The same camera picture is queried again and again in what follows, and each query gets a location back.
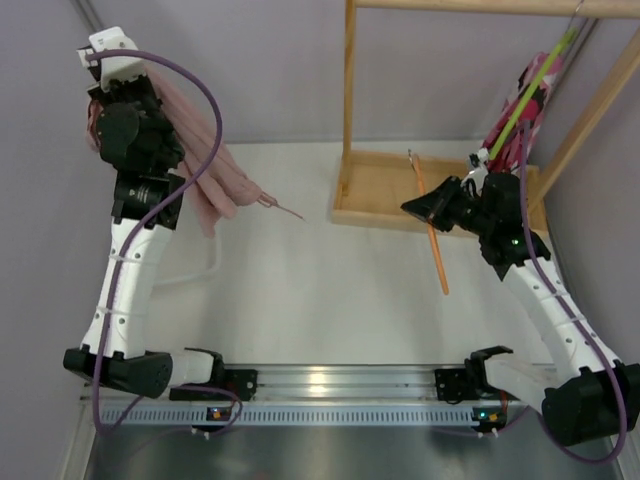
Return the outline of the orange clothes hanger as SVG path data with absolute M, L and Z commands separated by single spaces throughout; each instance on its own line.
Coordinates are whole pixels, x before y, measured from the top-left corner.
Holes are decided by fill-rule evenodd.
M 426 186 L 425 186 L 424 178 L 423 178 L 422 171 L 421 171 L 420 158 L 419 158 L 418 155 L 414 154 L 411 149 L 409 149 L 408 150 L 408 159 L 409 159 L 411 167 L 412 167 L 412 169 L 413 169 L 413 171 L 415 173 L 415 176 L 416 176 L 417 185 L 418 185 L 418 191 L 419 191 L 420 195 L 423 196 L 423 195 L 426 194 Z M 447 281 L 446 272 L 445 272 L 445 269 L 444 269 L 444 264 L 443 264 L 441 253 L 440 253 L 440 249 L 439 249 L 437 235 L 435 233 L 434 228 L 430 224 L 426 224 L 426 227 L 427 227 L 427 234 L 428 234 L 428 237 L 429 237 L 429 243 L 430 243 L 430 246 L 431 246 L 433 260 L 434 260 L 434 264 L 435 264 L 435 267 L 436 267 L 436 271 L 437 271 L 438 279 L 439 279 L 439 282 L 440 282 L 441 290 L 442 290 L 444 295 L 448 295 L 449 292 L 450 292 L 449 284 L 448 284 L 448 281 Z

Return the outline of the pink trousers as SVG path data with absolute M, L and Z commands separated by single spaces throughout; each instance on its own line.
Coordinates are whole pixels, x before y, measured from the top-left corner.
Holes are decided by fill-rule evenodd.
M 252 204 L 276 207 L 266 193 L 237 165 L 214 123 L 169 80 L 148 69 L 146 75 L 175 131 L 174 150 L 95 150 L 117 172 L 111 218 L 114 224 L 137 222 L 166 198 L 172 200 L 145 224 L 151 229 L 177 226 L 183 198 L 196 211 L 206 236 L 216 223 L 231 219 L 238 208 Z

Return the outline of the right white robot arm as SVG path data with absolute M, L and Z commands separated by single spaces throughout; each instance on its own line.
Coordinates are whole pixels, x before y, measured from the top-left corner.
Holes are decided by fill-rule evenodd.
M 479 394 L 504 391 L 533 408 L 562 446 L 629 432 L 639 418 L 639 366 L 624 364 L 572 300 L 545 242 L 522 217 L 521 182 L 491 173 L 471 194 L 451 176 L 402 210 L 441 232 L 477 236 L 485 262 L 526 311 L 553 361 L 550 372 L 503 346 L 465 361 Z

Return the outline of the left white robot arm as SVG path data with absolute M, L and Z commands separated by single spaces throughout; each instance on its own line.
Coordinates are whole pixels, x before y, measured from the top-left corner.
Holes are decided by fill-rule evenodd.
M 218 354 L 152 352 L 145 342 L 157 269 L 182 205 L 185 180 L 174 171 L 184 150 L 147 75 L 112 80 L 90 95 L 99 107 L 91 130 L 100 157 L 117 172 L 111 247 L 93 320 L 80 346 L 65 352 L 63 366 L 102 387 L 148 398 L 209 383 Z

